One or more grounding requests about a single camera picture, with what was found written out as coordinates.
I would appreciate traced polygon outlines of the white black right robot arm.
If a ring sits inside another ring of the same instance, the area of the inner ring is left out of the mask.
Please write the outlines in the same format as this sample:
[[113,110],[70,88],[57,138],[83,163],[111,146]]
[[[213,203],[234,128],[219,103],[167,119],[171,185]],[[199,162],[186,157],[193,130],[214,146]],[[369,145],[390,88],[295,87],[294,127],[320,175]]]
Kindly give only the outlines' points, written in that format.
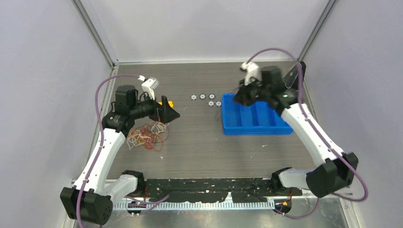
[[284,84],[280,68],[260,68],[253,62],[242,63],[240,68],[246,75],[234,101],[244,106],[267,103],[297,134],[316,165],[313,170],[286,167],[272,173],[273,192],[283,195],[290,188],[300,188],[322,198],[348,187],[354,178],[352,169],[358,165],[357,156],[332,142],[307,105],[298,102],[298,90]]

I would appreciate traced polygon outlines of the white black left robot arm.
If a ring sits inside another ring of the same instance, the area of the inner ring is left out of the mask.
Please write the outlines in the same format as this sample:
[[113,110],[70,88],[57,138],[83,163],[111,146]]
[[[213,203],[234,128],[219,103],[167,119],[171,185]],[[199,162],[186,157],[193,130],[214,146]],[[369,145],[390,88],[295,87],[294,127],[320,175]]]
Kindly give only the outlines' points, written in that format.
[[127,139],[137,119],[145,117],[164,124],[180,117],[168,103],[166,96],[158,103],[146,92],[140,100],[133,85],[119,86],[115,91],[112,110],[101,120],[100,135],[89,161],[72,187],[64,187],[60,199],[70,219],[105,225],[113,206],[126,196],[139,197],[145,193],[144,175],[126,170],[106,186],[105,181],[120,147]]

